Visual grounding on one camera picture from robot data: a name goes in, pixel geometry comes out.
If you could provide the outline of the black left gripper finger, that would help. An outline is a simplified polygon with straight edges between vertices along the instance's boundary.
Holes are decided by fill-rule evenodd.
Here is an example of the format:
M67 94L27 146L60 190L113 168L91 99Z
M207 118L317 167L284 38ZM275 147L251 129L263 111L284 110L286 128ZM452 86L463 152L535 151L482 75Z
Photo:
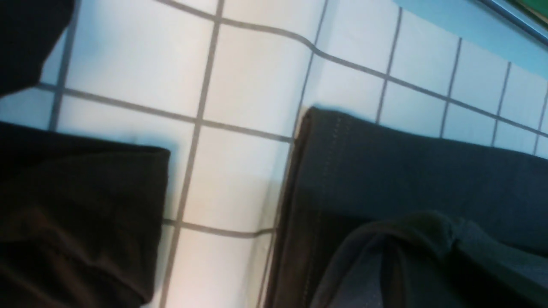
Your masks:
M3 308L139 308L155 293L170 151L1 123Z

